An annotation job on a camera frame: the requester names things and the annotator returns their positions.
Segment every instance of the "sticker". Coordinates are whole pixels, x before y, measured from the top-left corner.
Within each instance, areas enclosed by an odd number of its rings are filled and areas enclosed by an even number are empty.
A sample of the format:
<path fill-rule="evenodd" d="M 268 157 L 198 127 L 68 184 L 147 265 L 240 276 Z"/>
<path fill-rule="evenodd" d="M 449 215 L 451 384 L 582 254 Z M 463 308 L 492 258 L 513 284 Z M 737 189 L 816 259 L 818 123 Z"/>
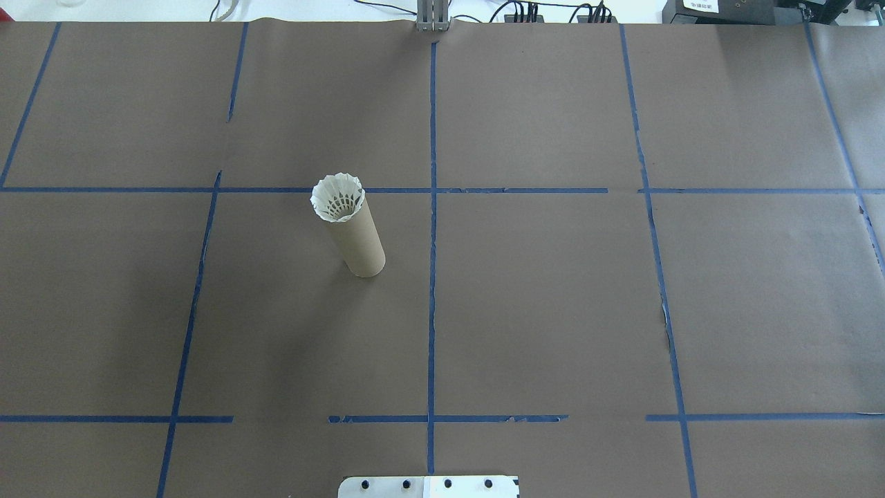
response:
<path fill-rule="evenodd" d="M 692 11 L 719 13 L 719 0 L 682 0 L 682 5 Z"/>

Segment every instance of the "grid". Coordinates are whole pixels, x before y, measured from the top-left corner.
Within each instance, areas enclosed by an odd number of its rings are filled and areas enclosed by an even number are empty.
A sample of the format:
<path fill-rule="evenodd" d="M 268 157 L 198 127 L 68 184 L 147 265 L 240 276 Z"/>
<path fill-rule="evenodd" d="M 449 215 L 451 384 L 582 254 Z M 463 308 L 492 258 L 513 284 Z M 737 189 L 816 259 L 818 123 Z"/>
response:
<path fill-rule="evenodd" d="M 194 323 L 196 320 L 197 302 L 200 297 L 202 287 L 204 267 L 206 264 L 206 254 L 212 231 L 212 224 L 215 217 L 215 207 L 220 194 L 228 193 L 306 193 L 310 192 L 310 187 L 222 187 L 222 173 L 219 172 L 215 183 L 212 187 L 6 187 L 5 180 L 13 165 L 15 152 L 18 147 L 19 140 L 26 130 L 28 115 L 37 95 L 43 74 L 47 65 L 50 63 L 50 55 L 53 47 L 58 39 L 59 30 L 62 28 L 61 23 L 57 23 L 50 39 L 49 46 L 46 50 L 42 61 L 40 71 L 36 77 L 34 87 L 28 98 L 25 110 L 20 120 L 16 135 L 12 142 L 12 147 L 4 164 L 4 170 L 0 175 L 0 191 L 8 192 L 117 192 L 117 193 L 208 193 L 212 195 L 207 215 L 203 243 L 200 252 L 198 270 L 196 274 L 196 282 L 194 285 L 193 298 L 190 305 L 189 321 L 185 333 L 184 345 L 181 352 L 181 363 L 175 386 L 175 394 L 173 397 L 173 405 L 169 416 L 29 416 L 29 415 L 5 415 L 0 416 L 0 422 L 6 423 L 94 423 L 94 424 L 166 424 L 168 427 L 168 435 L 165 444 L 165 451 L 161 463 L 161 471 L 158 481 L 157 497 L 164 495 L 165 481 L 169 469 L 169 463 L 173 452 L 173 443 L 175 437 L 175 429 L 177 424 L 231 424 L 234 422 L 233 416 L 180 416 L 181 393 L 186 377 L 190 343 L 193 338 Z M 237 56 L 237 64 L 235 70 L 234 81 L 231 89 L 230 104 L 228 109 L 227 120 L 230 121 L 234 117 L 235 99 L 237 93 L 237 85 L 239 82 L 240 70 L 242 67 L 243 52 L 246 45 L 249 24 L 243 24 L 242 37 L 240 41 L 239 53 Z M 666 334 L 669 340 L 671 373 L 673 377 L 673 389 L 676 400 L 676 414 L 648 414 L 646 421 L 650 423 L 678 423 L 681 431 L 682 448 L 685 459 L 687 478 L 689 482 L 689 494 L 692 498 L 697 497 L 697 487 L 694 471 L 694 459 L 691 451 L 691 442 L 689 438 L 689 424 L 693 423 L 711 423 L 711 422 L 727 422 L 727 421 L 850 421 L 850 420 L 885 420 L 881 414 L 860 414 L 854 412 L 830 412 L 830 413 L 733 413 L 733 414 L 714 414 L 714 413 L 687 413 L 682 395 L 682 385 L 680 370 L 678 364 L 678 356 L 676 350 L 676 340 L 673 334 L 673 324 L 670 318 L 670 305 L 667 298 L 666 279 L 664 266 L 661 259 L 661 249 L 658 243 L 658 229 L 654 218 L 653 197 L 657 195 L 667 194 L 804 194 L 804 195 L 854 195 L 857 198 L 858 205 L 864 214 L 864 221 L 867 233 L 870 238 L 871 247 L 875 252 L 876 259 L 879 264 L 880 271 L 885 276 L 885 260 L 882 258 L 881 245 L 877 238 L 877 234 L 870 219 L 868 209 L 864 200 L 864 194 L 882 194 L 885 189 L 862 189 L 858 185 L 858 179 L 851 163 L 850 155 L 843 140 L 843 134 L 836 119 L 830 97 L 827 93 L 827 87 L 821 75 L 820 67 L 817 60 L 817 52 L 815 50 L 812 33 L 809 27 L 804 27 L 808 49 L 812 56 L 814 64 L 814 72 L 817 83 L 820 86 L 821 94 L 827 106 L 827 112 L 831 120 L 831 124 L 835 130 L 840 153 L 843 156 L 848 174 L 851 180 L 852 188 L 850 189 L 756 189 L 756 188 L 654 188 L 650 184 L 648 171 L 646 168 L 646 159 L 643 151 L 643 144 L 640 137 L 640 117 L 637 109 L 636 96 L 633 85 L 633 75 L 630 69 L 629 53 L 627 48 L 627 34 L 623 26 L 619 27 L 621 49 L 624 59 L 624 70 L 627 83 L 627 91 L 632 112 L 632 122 L 635 132 L 635 145 L 639 163 L 642 167 L 643 187 L 637 192 L 643 195 L 646 212 L 648 216 L 648 224 L 650 231 L 650 241 L 654 254 L 655 267 L 657 271 L 658 289 L 662 302 L 662 308 L 665 314 Z M 485 424 L 500 423 L 505 421 L 538 423 L 538 424 L 555 424 L 566 420 L 567 414 L 504 414 L 504 415 L 437 415 L 435 410 L 435 284 L 436 284 L 436 218 L 437 218 L 437 196 L 439 195 L 458 195 L 458 194 L 606 194 L 606 188 L 506 188 L 506 187 L 488 187 L 488 188 L 448 188 L 439 187 L 436 181 L 436 54 L 437 43 L 430 46 L 430 187 L 429 188 L 397 188 L 397 187 L 380 187 L 367 188 L 371 193 L 405 193 L 405 194 L 427 194 L 431 202 L 431 220 L 430 220 L 430 254 L 429 254 L 429 315 L 427 318 L 427 413 L 411 414 L 411 415 L 345 415 L 330 416 L 328 422 L 330 424 L 425 424 L 427 426 L 427 473 L 435 473 L 435 424 Z"/>

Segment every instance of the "blue tape line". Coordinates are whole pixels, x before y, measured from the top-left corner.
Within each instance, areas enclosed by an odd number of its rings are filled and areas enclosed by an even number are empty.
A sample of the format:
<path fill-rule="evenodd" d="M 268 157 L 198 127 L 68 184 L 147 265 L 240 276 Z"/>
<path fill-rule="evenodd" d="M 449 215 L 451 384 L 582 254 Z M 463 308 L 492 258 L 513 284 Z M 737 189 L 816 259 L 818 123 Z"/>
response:
<path fill-rule="evenodd" d="M 367 188 L 366 192 L 379 194 L 429 194 L 429 188 L 398 188 L 398 187 L 375 187 Z"/>
<path fill-rule="evenodd" d="M 845 146 L 845 139 L 842 134 L 842 128 L 839 127 L 839 121 L 835 118 L 833 103 L 830 101 L 829 92 L 827 91 L 827 85 L 824 83 L 824 76 L 823 73 L 820 71 L 820 64 L 818 64 L 818 52 L 814 48 L 814 40 L 812 39 L 812 29 L 808 26 L 807 22 L 804 23 L 804 28 L 805 40 L 808 42 L 808 50 L 812 54 L 814 75 L 818 79 L 820 93 L 821 95 L 823 95 L 824 102 L 827 104 L 827 113 L 829 113 L 830 122 L 833 124 L 833 130 L 835 131 L 836 139 L 839 142 L 839 150 L 842 151 L 842 156 L 845 159 L 845 166 L 848 168 L 848 176 L 851 179 L 851 186 L 854 187 L 855 195 L 858 197 L 858 206 L 860 206 L 860 209 L 863 210 L 866 233 L 870 237 L 870 243 L 873 244 L 873 251 L 876 254 L 876 260 L 878 260 L 879 262 L 879 271 L 882 273 L 882 276 L 885 276 L 885 258 L 882 258 L 882 249 L 881 245 L 879 245 L 879 238 L 876 237 L 876 230 L 875 228 L 873 228 L 872 220 L 870 220 L 870 211 L 866 208 L 864 196 L 860 192 L 858 176 L 854 172 L 854 164 L 851 162 L 851 157 L 848 154 L 848 147 Z"/>
<path fill-rule="evenodd" d="M 41 424 L 168 424 L 169 416 L 0 415 L 0 422 Z"/>
<path fill-rule="evenodd" d="M 430 45 L 430 295 L 427 318 L 427 475 L 434 475 L 436 411 L 436 44 Z"/>
<path fill-rule="evenodd" d="M 309 194 L 311 191 L 312 187 L 221 187 L 219 189 L 220 193 L 225 194 Z"/>
<path fill-rule="evenodd" d="M 638 192 L 652 194 L 803 194 L 830 195 L 853 194 L 853 189 L 640 189 Z"/>
<path fill-rule="evenodd" d="M 312 187 L 221 187 L 220 193 L 311 193 Z M 639 189 L 644 194 L 800 194 L 834 195 L 885 194 L 885 189 Z M 212 193 L 212 187 L 0 187 L 0 192 L 51 192 L 51 193 Z M 430 188 L 422 187 L 369 187 L 366 192 L 380 194 L 428 194 Z M 512 188 L 512 187 L 440 187 L 437 194 L 607 194 L 607 188 Z"/>
<path fill-rule="evenodd" d="M 437 189 L 441 194 L 607 194 L 605 188 L 521 188 L 521 187 L 467 187 Z"/>
<path fill-rule="evenodd" d="M 758 422 L 790 420 L 882 420 L 878 413 L 698 413 L 685 416 L 689 422 Z M 679 422 L 679 415 L 647 415 L 646 422 Z"/>
<path fill-rule="evenodd" d="M 649 217 L 649 229 L 651 232 L 651 247 L 655 256 L 655 267 L 658 271 L 658 288 L 661 296 L 661 306 L 664 309 L 666 318 L 666 334 L 670 341 L 670 367 L 673 373 L 673 389 L 676 392 L 676 408 L 679 411 L 680 428 L 682 432 L 682 452 L 685 455 L 685 468 L 689 479 L 689 492 L 691 498 L 697 498 L 697 483 L 695 481 L 695 465 L 691 456 L 691 442 L 689 440 L 689 424 L 685 418 L 685 402 L 682 399 L 682 382 L 679 376 L 679 363 L 676 359 L 676 341 L 673 337 L 673 326 L 670 320 L 670 304 L 666 294 L 666 283 L 664 280 L 664 266 L 661 263 L 660 246 L 658 245 L 658 229 L 655 227 L 654 208 L 651 204 L 651 194 L 649 193 L 649 172 L 645 165 L 645 152 L 639 134 L 639 112 L 636 107 L 636 95 L 633 86 L 633 74 L 630 70 L 630 56 L 627 50 L 627 32 L 624 25 L 618 25 L 620 30 L 620 45 L 624 54 L 624 72 L 627 75 L 627 92 L 630 96 L 630 112 L 633 115 L 633 131 L 636 139 L 636 154 L 639 156 L 639 163 L 643 173 L 643 188 L 645 197 L 645 209 Z"/>
<path fill-rule="evenodd" d="M 130 415 L 0 415 L 7 424 L 169 424 L 170 416 Z M 232 424 L 232 416 L 180 416 L 179 424 Z"/>
<path fill-rule="evenodd" d="M 425 424 L 426 415 L 345 415 L 331 416 L 330 424 Z"/>
<path fill-rule="evenodd" d="M 177 424 L 232 424 L 233 416 L 179 416 L 175 421 Z"/>
<path fill-rule="evenodd" d="M 188 371 L 188 358 L 190 356 L 190 341 L 194 337 L 194 322 L 196 320 L 196 304 L 200 300 L 200 290 L 203 287 L 203 272 L 206 265 L 206 249 L 209 246 L 209 235 L 212 233 L 212 222 L 215 219 L 215 205 L 219 198 L 219 186 L 221 185 L 221 172 L 215 176 L 215 185 L 212 187 L 212 202 L 209 204 L 209 216 L 206 218 L 206 229 L 203 233 L 203 248 L 200 251 L 200 263 L 196 271 L 196 283 L 194 295 L 190 300 L 190 315 L 188 316 L 188 330 L 184 335 L 184 347 L 181 350 L 181 363 L 178 368 L 178 381 L 175 384 L 175 396 L 172 403 L 172 417 L 169 421 L 169 432 L 166 434 L 166 445 L 163 452 L 163 465 L 160 467 L 160 479 L 157 485 L 157 498 L 163 497 L 165 491 L 166 475 L 169 473 L 169 461 L 172 458 L 172 446 L 175 441 L 175 425 L 178 419 L 179 407 L 181 406 L 181 392 L 184 389 L 184 376 Z"/>
<path fill-rule="evenodd" d="M 40 64 L 40 71 L 37 72 L 37 78 L 34 80 L 34 87 L 31 89 L 31 95 L 27 98 L 27 104 L 25 104 L 25 112 L 21 114 L 21 121 L 19 121 L 19 128 L 15 131 L 15 138 L 12 139 L 12 146 L 9 148 L 9 155 L 6 156 L 6 164 L 3 166 L 3 173 L 0 173 L 0 187 L 3 187 L 6 184 L 6 176 L 9 174 L 9 168 L 12 167 L 12 159 L 15 157 L 15 151 L 19 148 L 19 140 L 21 140 L 21 134 L 25 131 L 25 123 L 27 123 L 27 117 L 31 114 L 31 107 L 34 105 L 34 99 L 37 97 L 37 90 L 40 89 L 40 82 L 43 79 L 43 74 L 46 73 L 46 66 L 50 63 L 50 55 L 52 55 L 52 49 L 55 47 L 55 42 L 58 39 L 58 31 L 61 29 L 61 23 L 57 22 L 55 29 L 52 31 L 52 37 L 50 38 L 50 44 L 46 47 L 46 53 L 43 55 L 43 62 Z"/>
<path fill-rule="evenodd" d="M 3 187 L 4 192 L 52 193 L 211 193 L 207 187 Z"/>
<path fill-rule="evenodd" d="M 236 56 L 236 69 L 234 70 L 234 84 L 230 87 L 230 107 L 227 109 L 227 122 L 234 117 L 234 103 L 236 102 L 236 89 L 240 85 L 240 69 L 242 68 L 242 53 L 246 50 L 246 35 L 249 33 L 249 23 L 242 24 L 240 36 L 240 52 Z"/>
<path fill-rule="evenodd" d="M 568 415 L 437 415 L 435 421 L 443 424 L 501 424 L 517 422 L 529 424 L 555 424 L 568 419 Z"/>
<path fill-rule="evenodd" d="M 555 424 L 568 419 L 568 415 L 436 415 L 438 424 L 501 424 L 517 422 L 529 424 Z M 426 415 L 345 415 L 330 416 L 330 424 L 424 424 Z"/>

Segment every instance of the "shuttlecock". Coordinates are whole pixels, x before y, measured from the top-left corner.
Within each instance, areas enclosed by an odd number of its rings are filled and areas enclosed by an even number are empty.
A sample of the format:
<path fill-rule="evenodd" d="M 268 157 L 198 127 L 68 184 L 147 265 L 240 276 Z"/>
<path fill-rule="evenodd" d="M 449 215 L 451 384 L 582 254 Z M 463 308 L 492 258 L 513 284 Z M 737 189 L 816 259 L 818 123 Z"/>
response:
<path fill-rule="evenodd" d="M 356 176 L 327 175 L 311 194 L 313 211 L 323 220 L 347 268 L 356 276 L 378 275 L 387 262 L 366 191 Z"/>

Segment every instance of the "metal plate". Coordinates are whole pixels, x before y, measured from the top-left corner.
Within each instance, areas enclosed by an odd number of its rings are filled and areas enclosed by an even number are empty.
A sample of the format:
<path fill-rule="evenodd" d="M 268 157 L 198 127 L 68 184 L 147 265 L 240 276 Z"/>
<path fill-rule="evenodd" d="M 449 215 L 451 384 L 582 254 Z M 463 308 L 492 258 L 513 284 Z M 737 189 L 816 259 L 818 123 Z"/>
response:
<path fill-rule="evenodd" d="M 518 498 L 516 476 L 400 476 L 347 478 L 338 498 Z"/>

